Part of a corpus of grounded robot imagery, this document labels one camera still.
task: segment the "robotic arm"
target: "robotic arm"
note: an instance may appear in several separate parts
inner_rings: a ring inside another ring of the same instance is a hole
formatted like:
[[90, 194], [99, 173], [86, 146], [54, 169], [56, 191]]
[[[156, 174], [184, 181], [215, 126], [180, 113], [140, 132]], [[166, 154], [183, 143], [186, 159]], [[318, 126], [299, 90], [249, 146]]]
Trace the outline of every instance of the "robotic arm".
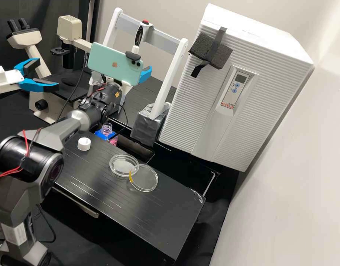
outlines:
[[39, 132], [26, 131], [29, 143], [33, 141], [28, 155], [22, 132], [0, 143], [0, 172], [18, 166], [22, 169], [0, 178], [0, 223], [5, 236], [0, 248], [1, 265], [49, 264], [50, 253], [33, 233], [32, 208], [43, 202], [59, 177], [64, 165], [64, 144], [75, 133], [106, 121], [115, 105], [116, 89], [119, 89], [118, 84], [107, 84], [85, 98], [64, 120]]

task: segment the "ribbed white panel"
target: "ribbed white panel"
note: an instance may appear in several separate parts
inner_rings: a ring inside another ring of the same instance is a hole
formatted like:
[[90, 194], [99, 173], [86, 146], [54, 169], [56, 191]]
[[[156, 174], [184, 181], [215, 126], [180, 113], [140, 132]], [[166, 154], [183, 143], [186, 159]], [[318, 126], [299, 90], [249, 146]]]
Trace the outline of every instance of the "ribbed white panel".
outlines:
[[[197, 36], [205, 33], [214, 38], [217, 31], [200, 25]], [[230, 66], [258, 73], [255, 87], [241, 103], [241, 112], [235, 112], [213, 158], [214, 162], [245, 171], [313, 65], [228, 34], [222, 44], [233, 52], [221, 70], [208, 65], [193, 78], [192, 70], [201, 60], [189, 56], [159, 139], [192, 152]]]

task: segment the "black strap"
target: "black strap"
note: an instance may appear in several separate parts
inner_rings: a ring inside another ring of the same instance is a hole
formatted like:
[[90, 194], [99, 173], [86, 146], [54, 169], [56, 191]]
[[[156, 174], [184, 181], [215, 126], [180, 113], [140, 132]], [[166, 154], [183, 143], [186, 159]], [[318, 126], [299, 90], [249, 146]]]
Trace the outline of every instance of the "black strap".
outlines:
[[217, 51], [219, 45], [221, 44], [221, 41], [223, 39], [223, 36], [225, 34], [225, 31], [227, 30], [227, 28], [224, 28], [224, 27], [221, 27], [219, 29], [219, 31], [217, 32], [217, 36], [215, 37], [213, 43], [212, 43], [212, 46], [211, 46], [211, 49], [210, 51], [208, 52], [208, 54], [205, 56], [205, 59], [202, 61], [201, 64], [199, 64], [198, 66], [196, 66], [192, 73], [191, 73], [191, 76], [194, 77], [194, 78], [197, 78], [199, 72], [201, 71], [202, 68], [204, 68], [206, 65], [208, 65], [214, 55], [215, 55], [215, 52]]

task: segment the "black backdrop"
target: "black backdrop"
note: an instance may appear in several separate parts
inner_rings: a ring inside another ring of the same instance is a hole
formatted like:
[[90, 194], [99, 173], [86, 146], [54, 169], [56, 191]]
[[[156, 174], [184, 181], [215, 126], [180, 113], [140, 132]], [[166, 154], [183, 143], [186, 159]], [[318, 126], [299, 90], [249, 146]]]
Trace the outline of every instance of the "black backdrop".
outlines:
[[[58, 17], [72, 15], [82, 21], [82, 37], [86, 36], [89, 0], [0, 0], [0, 65], [12, 69], [19, 62], [28, 59], [25, 50], [13, 49], [6, 40], [11, 32], [9, 19], [25, 18], [31, 28], [38, 28], [42, 41], [37, 48], [51, 73], [61, 69], [61, 57], [52, 56], [50, 49], [60, 46], [57, 36]], [[81, 68], [83, 52], [75, 57], [75, 68]]]

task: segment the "plastic bottle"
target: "plastic bottle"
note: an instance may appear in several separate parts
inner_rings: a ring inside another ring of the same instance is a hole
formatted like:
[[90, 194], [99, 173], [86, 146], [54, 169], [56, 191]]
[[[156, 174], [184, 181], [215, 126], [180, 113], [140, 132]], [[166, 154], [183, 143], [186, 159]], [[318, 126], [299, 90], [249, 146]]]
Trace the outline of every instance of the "plastic bottle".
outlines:
[[[112, 124], [111, 123], [104, 123], [100, 130], [95, 131], [95, 135], [102, 138], [105, 141], [109, 141], [116, 133], [112, 131]], [[110, 140], [110, 143], [114, 146], [117, 145], [118, 136], [114, 137]]]

